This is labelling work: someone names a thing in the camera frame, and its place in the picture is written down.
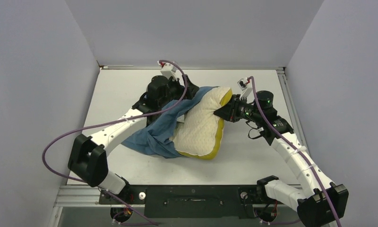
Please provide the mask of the yellow white pillow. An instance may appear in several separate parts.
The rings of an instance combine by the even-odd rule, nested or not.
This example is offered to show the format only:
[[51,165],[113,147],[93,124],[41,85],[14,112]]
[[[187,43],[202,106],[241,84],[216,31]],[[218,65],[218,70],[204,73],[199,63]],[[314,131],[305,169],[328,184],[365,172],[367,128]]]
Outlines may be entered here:
[[203,87],[205,94],[184,114],[170,140],[175,150],[186,157],[211,160],[220,149],[224,120],[214,111],[228,104],[232,97],[230,87]]

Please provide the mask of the blue pillowcase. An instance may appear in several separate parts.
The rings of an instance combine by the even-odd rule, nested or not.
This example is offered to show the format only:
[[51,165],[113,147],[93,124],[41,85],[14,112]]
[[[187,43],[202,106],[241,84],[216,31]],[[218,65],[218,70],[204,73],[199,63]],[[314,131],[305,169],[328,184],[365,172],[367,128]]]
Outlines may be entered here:
[[201,87],[193,99],[183,99],[180,102],[172,100],[154,122],[133,133],[121,145],[144,155],[158,155],[164,158],[178,158],[182,155],[175,149],[170,140],[177,126],[178,117],[184,115],[197,105],[203,96],[214,87]]

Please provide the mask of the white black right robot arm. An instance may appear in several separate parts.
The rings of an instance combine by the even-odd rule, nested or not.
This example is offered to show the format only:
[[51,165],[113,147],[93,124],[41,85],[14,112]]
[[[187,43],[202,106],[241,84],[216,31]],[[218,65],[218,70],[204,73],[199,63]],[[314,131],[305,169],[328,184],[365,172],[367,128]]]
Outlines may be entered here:
[[274,109],[274,95],[264,90],[256,95],[256,100],[247,103],[240,95],[227,94],[214,115],[227,122],[244,119],[255,123],[259,137],[281,156],[301,185],[297,189],[271,175],[257,181],[256,198],[267,204],[278,201],[290,207],[306,227],[339,221],[349,197],[347,188],[334,183],[311,159],[291,125]]

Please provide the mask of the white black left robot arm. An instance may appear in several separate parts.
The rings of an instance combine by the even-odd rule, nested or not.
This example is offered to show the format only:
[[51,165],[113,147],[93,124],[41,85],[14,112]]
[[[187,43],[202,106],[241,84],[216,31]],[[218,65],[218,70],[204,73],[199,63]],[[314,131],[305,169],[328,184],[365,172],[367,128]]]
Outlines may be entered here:
[[193,99],[199,87],[187,75],[184,84],[178,79],[154,76],[146,92],[118,120],[89,136],[78,135],[72,145],[68,168],[91,187],[100,187],[111,192],[117,203],[129,199],[128,182],[109,170],[107,157],[126,138],[155,121],[172,100]]

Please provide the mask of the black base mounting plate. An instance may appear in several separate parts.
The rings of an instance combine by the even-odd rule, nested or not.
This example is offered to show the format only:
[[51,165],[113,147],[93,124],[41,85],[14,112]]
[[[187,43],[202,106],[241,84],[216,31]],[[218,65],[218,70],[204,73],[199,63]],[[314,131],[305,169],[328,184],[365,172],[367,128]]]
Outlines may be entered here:
[[99,203],[120,205],[123,200],[143,208],[148,218],[253,218],[271,212],[276,204],[251,185],[129,185],[117,198],[101,190]]

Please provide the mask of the aluminium frame rail right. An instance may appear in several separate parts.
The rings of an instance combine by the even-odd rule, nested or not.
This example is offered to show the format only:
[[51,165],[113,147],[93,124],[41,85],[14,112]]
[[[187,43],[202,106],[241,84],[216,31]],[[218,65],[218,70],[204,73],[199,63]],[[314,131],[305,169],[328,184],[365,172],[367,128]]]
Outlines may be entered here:
[[276,72],[277,72],[279,83],[283,92],[286,107],[288,109],[288,113],[291,119],[292,127],[294,131],[296,132],[298,138],[300,139],[301,144],[306,146],[307,148],[306,152],[310,155],[309,150],[308,150],[309,147],[308,147],[308,144],[307,144],[304,132],[303,132],[303,128],[299,119],[298,112],[295,107],[294,99],[290,91],[288,79],[285,73],[285,67],[278,68]]

